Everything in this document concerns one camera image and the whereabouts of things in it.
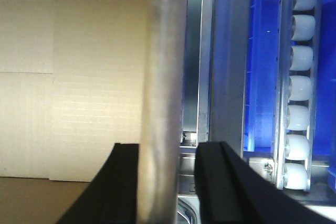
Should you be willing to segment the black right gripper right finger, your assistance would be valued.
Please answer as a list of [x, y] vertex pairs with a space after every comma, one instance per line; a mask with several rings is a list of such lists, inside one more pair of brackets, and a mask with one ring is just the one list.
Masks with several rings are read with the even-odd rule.
[[277, 190], [226, 142], [199, 144], [194, 176], [202, 223], [332, 223]]

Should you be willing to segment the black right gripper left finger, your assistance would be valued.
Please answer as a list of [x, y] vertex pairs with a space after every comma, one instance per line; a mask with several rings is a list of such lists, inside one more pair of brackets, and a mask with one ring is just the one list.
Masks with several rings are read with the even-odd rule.
[[58, 223], [136, 223], [138, 144], [114, 145], [92, 182]]

